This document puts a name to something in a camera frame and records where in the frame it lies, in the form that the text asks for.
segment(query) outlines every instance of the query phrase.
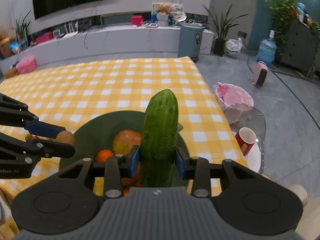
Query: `table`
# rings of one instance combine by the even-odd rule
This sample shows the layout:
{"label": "table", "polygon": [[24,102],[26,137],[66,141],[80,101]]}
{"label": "table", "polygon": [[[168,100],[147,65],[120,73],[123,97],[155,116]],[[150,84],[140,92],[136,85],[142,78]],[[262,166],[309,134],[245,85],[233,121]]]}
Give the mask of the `table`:
{"label": "table", "polygon": [[[193,61],[183,58],[132,58],[61,66],[19,75],[0,92],[29,105],[40,121],[75,132],[89,120],[118,110],[145,111],[152,95],[171,89],[179,104],[180,132],[190,155],[211,163],[230,158],[247,166],[227,120]],[[23,128],[0,132],[24,140]],[[29,179],[0,180],[11,198],[58,171],[59,158],[43,158]],[[221,192],[211,179],[212,195]]]}

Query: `blue water bottle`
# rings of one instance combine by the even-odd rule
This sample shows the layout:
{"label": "blue water bottle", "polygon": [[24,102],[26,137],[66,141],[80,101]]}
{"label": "blue water bottle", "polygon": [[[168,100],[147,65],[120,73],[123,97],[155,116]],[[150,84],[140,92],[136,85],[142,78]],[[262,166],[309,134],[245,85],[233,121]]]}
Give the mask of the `blue water bottle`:
{"label": "blue water bottle", "polygon": [[272,62],[275,59],[277,46],[273,40],[274,36],[275,31],[271,30],[269,38],[260,42],[258,55],[256,56],[256,61],[263,61],[267,67],[271,67]]}

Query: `wall outlet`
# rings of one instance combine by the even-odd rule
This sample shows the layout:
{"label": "wall outlet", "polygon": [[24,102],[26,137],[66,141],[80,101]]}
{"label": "wall outlet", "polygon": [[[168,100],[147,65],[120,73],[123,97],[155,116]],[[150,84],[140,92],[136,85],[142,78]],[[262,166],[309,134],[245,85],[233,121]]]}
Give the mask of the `wall outlet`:
{"label": "wall outlet", "polygon": [[247,36],[248,36],[247,33],[238,31],[238,37],[244,37],[244,38],[246,38]]}

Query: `red mug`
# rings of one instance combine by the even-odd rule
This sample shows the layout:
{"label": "red mug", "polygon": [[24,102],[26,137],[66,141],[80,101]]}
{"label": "red mug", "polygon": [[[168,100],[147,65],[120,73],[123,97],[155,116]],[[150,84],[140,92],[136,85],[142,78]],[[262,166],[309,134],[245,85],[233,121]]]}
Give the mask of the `red mug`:
{"label": "red mug", "polygon": [[240,128],[235,137],[240,146],[243,156],[246,156],[248,154],[257,140],[254,131],[247,127]]}

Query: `gray trash can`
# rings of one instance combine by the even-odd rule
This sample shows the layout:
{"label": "gray trash can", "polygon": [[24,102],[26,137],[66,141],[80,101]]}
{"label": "gray trash can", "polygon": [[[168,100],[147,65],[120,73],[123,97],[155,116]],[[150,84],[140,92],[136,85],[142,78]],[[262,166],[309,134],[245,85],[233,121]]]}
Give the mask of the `gray trash can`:
{"label": "gray trash can", "polygon": [[200,24],[181,24],[178,57],[188,56],[195,62],[199,60],[202,32]]}

